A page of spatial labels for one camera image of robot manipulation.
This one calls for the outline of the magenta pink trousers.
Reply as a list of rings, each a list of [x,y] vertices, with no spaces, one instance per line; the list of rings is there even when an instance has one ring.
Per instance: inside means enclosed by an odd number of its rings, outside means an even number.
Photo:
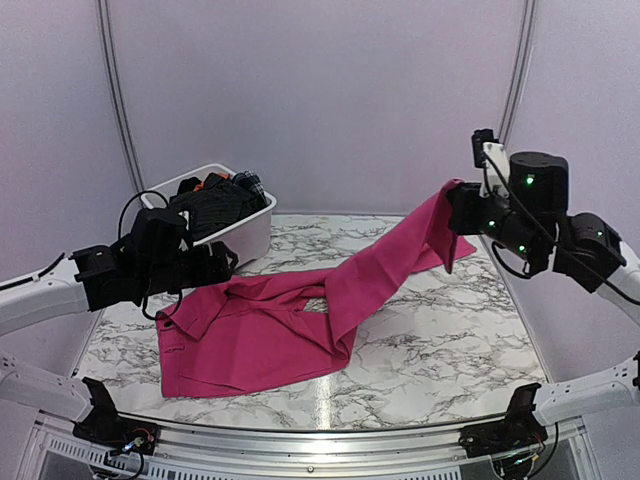
[[[222,398],[331,374],[358,327],[412,274],[474,253],[448,228],[450,180],[375,243],[335,268],[236,276],[201,287],[156,324],[161,393]]]

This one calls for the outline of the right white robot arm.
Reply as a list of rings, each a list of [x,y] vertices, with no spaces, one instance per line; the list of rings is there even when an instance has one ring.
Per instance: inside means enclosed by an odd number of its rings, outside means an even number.
[[[568,211],[569,168],[565,159],[540,152],[506,156],[501,145],[484,144],[475,154],[483,178],[453,190],[450,225],[459,234],[482,236],[502,274],[520,286],[546,293],[540,275],[558,275],[567,286],[551,303],[561,312],[600,312],[639,320],[639,257],[618,232],[593,213]],[[596,373],[562,382],[518,388],[495,438],[515,448],[533,432],[566,419],[639,403],[639,356],[631,355]]]

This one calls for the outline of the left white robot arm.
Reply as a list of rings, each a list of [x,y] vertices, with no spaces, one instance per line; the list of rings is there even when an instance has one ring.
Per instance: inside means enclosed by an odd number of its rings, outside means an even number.
[[[237,255],[224,243],[153,257],[124,245],[99,245],[61,256],[54,267],[1,287],[1,332],[4,335],[41,322],[119,303],[145,306],[156,294],[180,294],[186,289],[229,280]],[[1,355],[1,397],[63,417],[86,421],[89,431],[106,445],[125,438],[126,423],[116,415],[101,383],[57,375]]]

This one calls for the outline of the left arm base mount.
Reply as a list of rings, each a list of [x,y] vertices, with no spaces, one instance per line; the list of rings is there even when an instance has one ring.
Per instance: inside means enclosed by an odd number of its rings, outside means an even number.
[[[74,421],[73,435],[120,450],[135,439],[142,438],[139,450],[145,455],[152,455],[159,426],[153,422],[122,416],[102,382],[84,377],[82,383],[88,388],[91,409],[81,421]]]

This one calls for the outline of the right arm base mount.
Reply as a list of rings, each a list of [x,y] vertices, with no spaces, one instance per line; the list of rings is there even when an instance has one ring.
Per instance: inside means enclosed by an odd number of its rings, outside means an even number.
[[[458,444],[467,457],[503,453],[546,441],[546,428],[533,415],[535,394],[541,387],[540,383],[518,387],[502,419],[462,428]]]

